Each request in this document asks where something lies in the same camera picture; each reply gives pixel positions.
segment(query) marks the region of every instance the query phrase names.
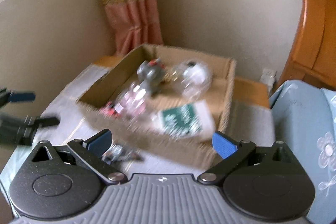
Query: blue gripper pad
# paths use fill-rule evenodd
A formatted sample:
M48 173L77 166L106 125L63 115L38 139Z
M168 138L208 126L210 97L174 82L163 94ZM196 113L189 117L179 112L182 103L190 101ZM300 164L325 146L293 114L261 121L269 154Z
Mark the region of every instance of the blue gripper pad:
M212 146L223 160L238 150L237 145L233 143L234 141L230 141L229 139L224 134L218 132L212 135Z

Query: green label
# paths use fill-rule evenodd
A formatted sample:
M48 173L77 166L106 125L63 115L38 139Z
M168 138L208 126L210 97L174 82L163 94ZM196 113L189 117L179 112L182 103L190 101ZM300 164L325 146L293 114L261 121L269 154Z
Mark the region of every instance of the green label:
M202 128L191 104L162 111L165 133L174 137L193 136Z

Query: gray ribbed panel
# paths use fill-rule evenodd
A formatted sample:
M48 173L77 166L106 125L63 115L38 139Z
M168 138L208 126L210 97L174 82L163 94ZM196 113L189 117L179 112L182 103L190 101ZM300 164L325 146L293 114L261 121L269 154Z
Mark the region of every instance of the gray ribbed panel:
M257 224L231 207L217 187L195 182L191 175L134 175L123 185L107 187L86 212L52 224ZM26 217L13 224L42 224ZM308 224L304 218L286 224Z

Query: transparent plastic ball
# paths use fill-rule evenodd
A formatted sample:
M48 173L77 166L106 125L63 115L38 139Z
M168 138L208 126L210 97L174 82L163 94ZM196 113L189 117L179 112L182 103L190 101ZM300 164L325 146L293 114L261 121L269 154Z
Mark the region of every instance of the transparent plastic ball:
M211 70L199 60L182 62L172 70L173 89L189 101L199 99L210 88L211 81Z

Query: metal screw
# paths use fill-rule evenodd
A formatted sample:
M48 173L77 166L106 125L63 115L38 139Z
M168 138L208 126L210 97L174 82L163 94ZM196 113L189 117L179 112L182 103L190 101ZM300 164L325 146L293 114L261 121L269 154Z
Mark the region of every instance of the metal screw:
M214 181L216 180L217 176L213 173L203 173L200 177L199 177L202 181Z
M125 175L120 172L111 173L107 176L111 181L122 181L125 178Z

